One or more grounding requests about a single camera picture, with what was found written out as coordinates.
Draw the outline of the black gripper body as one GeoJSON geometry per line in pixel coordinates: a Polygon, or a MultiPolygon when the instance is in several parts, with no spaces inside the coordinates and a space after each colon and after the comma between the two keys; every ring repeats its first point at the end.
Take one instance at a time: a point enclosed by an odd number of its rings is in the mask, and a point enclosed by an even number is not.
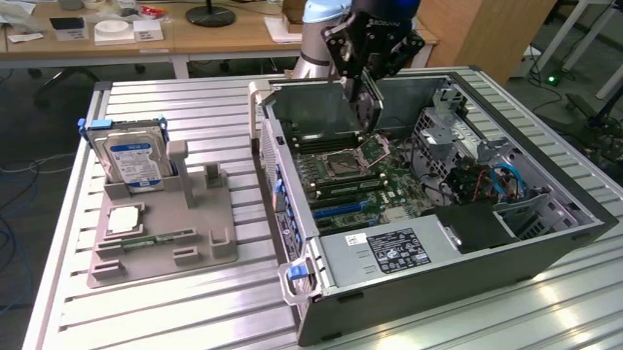
{"type": "Polygon", "coordinates": [[[371,28],[387,28],[406,35],[415,32],[412,22],[420,0],[354,0],[352,34],[364,37],[371,28]]]}

